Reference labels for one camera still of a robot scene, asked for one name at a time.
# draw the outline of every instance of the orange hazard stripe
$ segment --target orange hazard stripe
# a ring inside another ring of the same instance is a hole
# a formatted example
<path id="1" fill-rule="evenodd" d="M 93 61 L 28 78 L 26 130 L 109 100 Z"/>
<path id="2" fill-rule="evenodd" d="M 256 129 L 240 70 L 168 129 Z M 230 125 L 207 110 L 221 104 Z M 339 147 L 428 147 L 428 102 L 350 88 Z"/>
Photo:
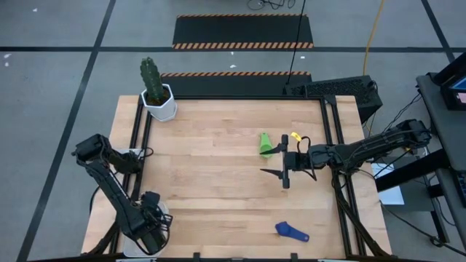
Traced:
<path id="1" fill-rule="evenodd" d="M 292 75 L 310 76 L 310 72 L 292 71 Z M 183 77 L 183 76 L 284 76 L 288 71 L 251 71 L 251 72 L 196 72 L 196 73 L 161 73 L 161 77 Z"/>
<path id="2" fill-rule="evenodd" d="M 227 43 L 177 43 L 173 49 L 289 49 L 313 48 L 312 42 L 227 42 Z"/>
<path id="3" fill-rule="evenodd" d="M 299 16 L 299 14 L 197 14 L 197 15 L 178 15 L 180 17 L 250 17 L 250 16 Z"/>

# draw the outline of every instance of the cactus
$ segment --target cactus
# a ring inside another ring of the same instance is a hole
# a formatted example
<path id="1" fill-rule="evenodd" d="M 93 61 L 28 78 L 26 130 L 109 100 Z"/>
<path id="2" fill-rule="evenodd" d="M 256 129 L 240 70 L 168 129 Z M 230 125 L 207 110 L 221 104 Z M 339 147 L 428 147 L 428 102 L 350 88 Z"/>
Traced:
<path id="1" fill-rule="evenodd" d="M 161 106 L 166 101 L 166 96 L 160 79 L 160 73 L 152 58 L 143 59 L 141 63 L 141 76 L 147 89 L 147 101 L 153 106 Z"/>

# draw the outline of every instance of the wooden tabletop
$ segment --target wooden tabletop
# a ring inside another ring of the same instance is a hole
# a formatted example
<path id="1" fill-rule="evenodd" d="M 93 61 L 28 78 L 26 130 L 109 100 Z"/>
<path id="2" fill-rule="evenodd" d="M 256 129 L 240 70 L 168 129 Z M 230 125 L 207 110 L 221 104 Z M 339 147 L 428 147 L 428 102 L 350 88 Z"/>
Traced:
<path id="1" fill-rule="evenodd" d="M 137 96 L 121 96 L 110 142 L 128 148 Z M 291 187 L 282 188 L 275 176 L 260 168 L 281 169 L 281 155 L 258 155 L 259 135 L 267 132 L 274 146 L 282 134 L 297 132 L 312 144 L 325 143 L 318 101 L 309 100 L 179 100 L 170 122 L 153 120 L 141 192 L 161 195 L 173 215 L 170 241 L 161 257 L 190 258 L 344 258 L 331 170 L 316 171 L 317 181 L 290 172 Z M 353 97 L 337 97 L 346 143 L 363 139 Z M 138 136 L 141 146 L 146 112 Z M 331 108 L 328 115 L 333 128 Z M 295 151 L 290 137 L 289 150 Z M 363 170 L 372 173 L 369 164 Z M 374 180 L 353 175 L 361 222 L 391 253 Z M 95 197 L 82 251 L 92 249 L 113 223 L 115 211 L 101 192 Z M 279 237 L 275 224 L 287 221 L 307 233 L 310 241 Z M 348 220 L 352 250 L 357 253 L 354 228 Z"/>

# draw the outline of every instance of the blue toy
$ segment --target blue toy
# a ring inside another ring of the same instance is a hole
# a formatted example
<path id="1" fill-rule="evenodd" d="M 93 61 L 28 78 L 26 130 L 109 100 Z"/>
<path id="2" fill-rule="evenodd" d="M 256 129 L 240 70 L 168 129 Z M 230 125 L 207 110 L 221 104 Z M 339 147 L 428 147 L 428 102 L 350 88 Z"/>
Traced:
<path id="1" fill-rule="evenodd" d="M 275 225 L 275 229 L 277 229 L 277 233 L 280 236 L 294 238 L 302 242 L 309 241 L 308 234 L 305 234 L 299 231 L 298 229 L 295 229 L 294 227 L 288 225 L 288 223 L 286 223 L 285 221 Z"/>

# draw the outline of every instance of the desk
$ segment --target desk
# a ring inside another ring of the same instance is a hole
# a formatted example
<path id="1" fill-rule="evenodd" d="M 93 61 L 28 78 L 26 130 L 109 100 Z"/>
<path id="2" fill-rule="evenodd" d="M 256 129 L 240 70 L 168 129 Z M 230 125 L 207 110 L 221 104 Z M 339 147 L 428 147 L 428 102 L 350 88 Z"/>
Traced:
<path id="1" fill-rule="evenodd" d="M 129 146 L 137 102 L 137 96 L 120 97 L 109 137 L 114 148 Z M 174 216 L 162 257 L 192 258 L 196 252 L 202 258 L 290 258 L 291 253 L 298 253 L 299 258 L 345 257 L 331 170 L 317 171 L 317 182 L 302 172 L 291 173 L 288 190 L 275 176 L 259 170 L 280 169 L 282 161 L 278 155 L 270 159 L 258 155 L 261 132 L 269 133 L 273 144 L 293 131 L 310 136 L 313 144 L 325 143 L 318 101 L 177 102 L 174 120 L 152 122 L 149 147 L 154 155 L 146 159 L 141 188 L 141 192 L 159 193 Z M 345 142 L 363 139 L 354 97 L 337 97 L 337 103 Z M 295 150 L 293 144 L 290 140 L 290 150 Z M 371 172 L 368 164 L 362 169 Z M 357 173 L 353 185 L 361 222 L 382 249 L 391 253 L 374 180 Z M 83 252 L 97 244 L 114 216 L 113 207 L 98 192 Z M 281 221 L 308 233 L 310 241 L 279 237 L 274 225 Z M 355 253 L 354 228 L 349 221 L 348 226 Z M 122 250 L 122 241 L 118 250 Z"/>
<path id="2" fill-rule="evenodd" d="M 389 175 L 377 178 L 377 188 L 383 191 L 435 172 L 439 184 L 429 187 L 430 196 L 445 196 L 463 247 L 466 248 L 466 208 L 462 204 L 454 182 L 456 172 L 466 172 L 466 112 L 449 111 L 443 102 L 440 87 L 432 82 L 430 76 L 418 76 L 416 80 L 429 112 L 432 128 L 436 130 L 443 148 Z M 437 231 L 441 230 L 437 223 L 435 226 Z"/>

